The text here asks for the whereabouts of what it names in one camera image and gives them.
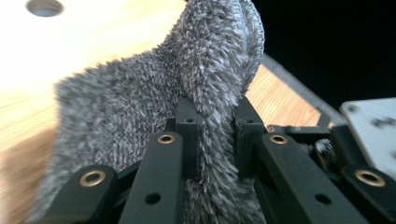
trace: screw hole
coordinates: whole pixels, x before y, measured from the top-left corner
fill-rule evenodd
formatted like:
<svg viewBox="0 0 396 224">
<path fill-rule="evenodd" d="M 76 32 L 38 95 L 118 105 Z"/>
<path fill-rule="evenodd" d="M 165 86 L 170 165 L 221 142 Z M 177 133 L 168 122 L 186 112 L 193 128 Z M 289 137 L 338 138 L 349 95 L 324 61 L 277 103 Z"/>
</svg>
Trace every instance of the screw hole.
<svg viewBox="0 0 396 224">
<path fill-rule="evenodd" d="M 393 119 L 393 118 L 385 118 L 385 122 L 386 122 L 388 125 L 396 126 L 396 119 Z"/>
<path fill-rule="evenodd" d="M 156 204 L 160 200 L 161 200 L 161 195 L 159 193 L 150 193 L 145 198 L 145 202 L 148 204 Z"/>
<path fill-rule="evenodd" d="M 315 195 L 315 198 L 317 199 L 318 202 L 323 203 L 323 204 L 331 204 L 332 200 L 325 195 L 325 194 L 317 194 Z"/>
<path fill-rule="evenodd" d="M 385 180 L 376 173 L 367 170 L 357 170 L 355 176 L 363 183 L 371 185 L 373 187 L 384 187 Z"/>
<path fill-rule="evenodd" d="M 272 135 L 270 137 L 270 140 L 273 143 L 277 143 L 277 144 L 286 144 L 286 143 L 288 143 L 288 139 L 283 137 L 283 136 L 280 136 L 280 135 Z"/>
<path fill-rule="evenodd" d="M 54 17 L 64 10 L 64 6 L 56 0 L 31 0 L 26 9 L 37 17 Z"/>
<path fill-rule="evenodd" d="M 356 105 L 348 105 L 347 110 L 349 110 L 350 112 L 355 112 L 358 110 L 358 107 Z"/>
<path fill-rule="evenodd" d="M 87 176 L 86 180 L 87 180 L 88 182 L 92 182 L 92 181 L 95 181 L 95 180 L 97 180 L 97 179 L 99 179 L 99 178 L 100 178 L 100 175 L 99 175 L 99 174 L 91 174 L 91 175 L 88 175 L 88 176 Z"/>
<path fill-rule="evenodd" d="M 173 143 L 173 141 L 175 141 L 175 137 L 171 134 L 164 134 L 158 137 L 158 142 L 162 144 Z"/>
<path fill-rule="evenodd" d="M 82 187 L 93 187 L 105 180 L 106 173 L 100 170 L 92 170 L 86 173 L 80 180 L 79 184 Z"/>
</svg>

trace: gray fuzzy sock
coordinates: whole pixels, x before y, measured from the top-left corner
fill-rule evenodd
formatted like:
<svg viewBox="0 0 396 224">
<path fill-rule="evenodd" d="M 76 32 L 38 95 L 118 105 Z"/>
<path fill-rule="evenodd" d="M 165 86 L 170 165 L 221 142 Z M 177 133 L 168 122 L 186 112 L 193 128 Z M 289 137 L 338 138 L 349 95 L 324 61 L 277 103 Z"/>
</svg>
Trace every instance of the gray fuzzy sock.
<svg viewBox="0 0 396 224">
<path fill-rule="evenodd" d="M 186 182 L 185 223 L 263 223 L 252 182 L 237 179 L 232 126 L 263 42 L 249 0 L 190 0 L 158 48 L 59 83 L 60 135 L 29 221 L 78 169 L 105 164 L 119 172 L 140 160 L 186 93 L 202 116 L 203 153 L 202 178 Z"/>
</svg>

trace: black metal bracket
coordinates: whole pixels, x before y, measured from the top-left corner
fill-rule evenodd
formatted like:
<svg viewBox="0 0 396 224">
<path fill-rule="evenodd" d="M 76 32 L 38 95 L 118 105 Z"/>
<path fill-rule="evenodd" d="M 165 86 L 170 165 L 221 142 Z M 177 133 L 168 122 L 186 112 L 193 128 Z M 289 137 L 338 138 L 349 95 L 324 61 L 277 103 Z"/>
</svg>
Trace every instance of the black metal bracket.
<svg viewBox="0 0 396 224">
<path fill-rule="evenodd" d="M 266 133 L 257 150 L 255 190 L 268 223 L 368 223 L 293 138 Z"/>
<path fill-rule="evenodd" d="M 77 171 L 38 223 L 182 223 L 184 180 L 199 178 L 201 120 L 181 96 L 142 161 Z M 269 126 L 244 97 L 234 111 L 238 177 L 254 178 L 268 224 L 396 223 L 396 181 L 368 167 L 347 126 Z M 330 139 L 317 151 L 318 140 Z M 326 156 L 335 155 L 335 171 Z"/>
</svg>

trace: wooden surface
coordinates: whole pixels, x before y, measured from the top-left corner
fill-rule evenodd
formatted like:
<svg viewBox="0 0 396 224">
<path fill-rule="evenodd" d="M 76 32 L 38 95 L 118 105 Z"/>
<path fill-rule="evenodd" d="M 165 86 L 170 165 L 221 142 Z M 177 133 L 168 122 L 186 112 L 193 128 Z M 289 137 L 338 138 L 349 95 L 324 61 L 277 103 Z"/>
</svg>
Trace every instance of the wooden surface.
<svg viewBox="0 0 396 224">
<path fill-rule="evenodd" d="M 0 13 L 0 223 L 21 223 L 57 134 L 53 83 L 87 66 L 160 44 L 182 0 L 64 0 L 64 12 L 40 18 L 26 1 Z M 261 66 L 247 93 L 264 122 L 316 125 L 319 112 Z"/>
</svg>

